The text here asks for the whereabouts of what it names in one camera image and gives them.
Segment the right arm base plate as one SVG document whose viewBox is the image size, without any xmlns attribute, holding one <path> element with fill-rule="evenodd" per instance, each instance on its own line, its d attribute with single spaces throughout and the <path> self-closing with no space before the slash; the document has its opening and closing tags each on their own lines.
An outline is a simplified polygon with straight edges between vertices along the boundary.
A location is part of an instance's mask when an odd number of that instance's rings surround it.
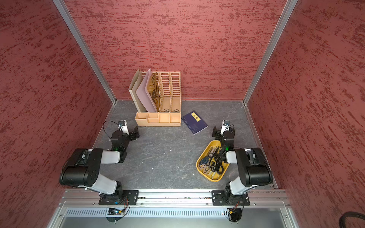
<svg viewBox="0 0 365 228">
<path fill-rule="evenodd" d="M 212 191 L 212 203 L 214 206 L 249 206 L 250 199 L 247 194 L 232 195 L 225 191 Z"/>
</svg>

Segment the blue handled scissors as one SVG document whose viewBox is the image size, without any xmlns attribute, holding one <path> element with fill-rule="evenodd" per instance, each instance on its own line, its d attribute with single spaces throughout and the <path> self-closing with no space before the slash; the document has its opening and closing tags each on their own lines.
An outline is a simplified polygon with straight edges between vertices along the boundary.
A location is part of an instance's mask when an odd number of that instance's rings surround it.
<svg viewBox="0 0 365 228">
<path fill-rule="evenodd" d="M 212 158 L 214 157 L 215 151 L 216 151 L 216 147 L 210 148 L 210 150 L 208 151 L 208 154 L 199 161 L 198 167 L 202 168 L 203 165 L 209 165 Z"/>
</svg>

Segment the large black scissors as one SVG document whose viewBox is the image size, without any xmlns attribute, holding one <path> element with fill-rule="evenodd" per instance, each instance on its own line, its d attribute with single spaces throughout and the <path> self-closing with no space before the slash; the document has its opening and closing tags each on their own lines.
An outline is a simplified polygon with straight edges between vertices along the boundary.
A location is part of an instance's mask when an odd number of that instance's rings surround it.
<svg viewBox="0 0 365 228">
<path fill-rule="evenodd" d="M 222 155 L 220 154 L 220 147 L 216 147 L 211 155 L 209 166 L 213 172 L 221 175 L 224 172 Z"/>
</svg>

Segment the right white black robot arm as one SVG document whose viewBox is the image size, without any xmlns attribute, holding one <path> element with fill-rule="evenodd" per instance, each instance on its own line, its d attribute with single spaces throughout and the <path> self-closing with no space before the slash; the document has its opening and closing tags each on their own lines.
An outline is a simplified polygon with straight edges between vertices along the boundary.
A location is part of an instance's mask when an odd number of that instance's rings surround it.
<svg viewBox="0 0 365 228">
<path fill-rule="evenodd" d="M 214 154 L 216 165 L 236 164 L 238 177 L 226 184 L 223 199 L 234 203 L 247 192 L 259 186 L 273 183 L 273 174 L 260 148 L 239 148 L 234 146 L 235 130 L 223 126 L 213 128 L 212 137 L 220 141 L 221 148 Z"/>
</svg>

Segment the yellow storage tray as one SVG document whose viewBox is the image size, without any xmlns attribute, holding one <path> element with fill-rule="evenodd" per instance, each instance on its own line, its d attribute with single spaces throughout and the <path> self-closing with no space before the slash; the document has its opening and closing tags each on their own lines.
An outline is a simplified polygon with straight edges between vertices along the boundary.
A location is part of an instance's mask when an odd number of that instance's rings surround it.
<svg viewBox="0 0 365 228">
<path fill-rule="evenodd" d="M 205 148 L 205 150 L 202 152 L 202 154 L 200 155 L 199 159 L 197 160 L 196 162 L 196 169 L 198 170 L 198 172 L 203 176 L 205 177 L 206 179 L 208 179 L 209 181 L 212 181 L 212 182 L 218 182 L 222 179 L 222 177 L 224 176 L 224 174 L 226 173 L 228 167 L 229 167 L 229 164 L 228 163 L 225 163 L 223 161 L 222 165 L 223 165 L 223 168 L 224 168 L 224 172 L 221 174 L 221 175 L 218 175 L 216 172 L 213 172 L 210 168 L 209 165 L 203 165 L 202 168 L 199 168 L 198 165 L 199 165 L 199 161 L 205 157 L 207 154 L 208 154 L 208 151 L 210 150 L 210 148 L 212 147 L 220 147 L 220 154 L 222 154 L 222 147 L 221 147 L 221 143 L 220 141 L 218 140 L 213 140 L 211 141 L 208 146 Z"/>
</svg>

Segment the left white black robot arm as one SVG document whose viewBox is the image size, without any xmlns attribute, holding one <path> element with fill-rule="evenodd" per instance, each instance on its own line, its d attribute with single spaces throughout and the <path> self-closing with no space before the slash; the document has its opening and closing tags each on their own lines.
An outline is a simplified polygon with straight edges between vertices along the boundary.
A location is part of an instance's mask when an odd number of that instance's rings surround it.
<svg viewBox="0 0 365 228">
<path fill-rule="evenodd" d="M 61 185 L 75 188 L 86 188 L 100 195 L 100 205 L 118 205 L 124 202 L 122 184 L 109 179 L 100 173 L 102 164 L 123 163 L 127 156 L 130 141 L 139 138 L 139 129 L 135 127 L 128 132 L 125 126 L 112 133 L 112 148 L 104 150 L 76 149 L 62 167 L 59 182 Z"/>
</svg>

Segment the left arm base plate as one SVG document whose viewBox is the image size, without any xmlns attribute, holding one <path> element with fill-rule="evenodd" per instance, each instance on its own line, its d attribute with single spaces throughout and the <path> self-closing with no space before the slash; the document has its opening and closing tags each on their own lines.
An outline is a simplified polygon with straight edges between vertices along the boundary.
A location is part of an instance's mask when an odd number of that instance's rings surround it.
<svg viewBox="0 0 365 228">
<path fill-rule="evenodd" d="M 137 199 L 139 196 L 138 190 L 123 190 L 121 195 L 105 195 L 101 194 L 99 198 L 99 205 L 104 206 L 123 206 L 123 205 L 132 205 L 135 206 Z"/>
</svg>

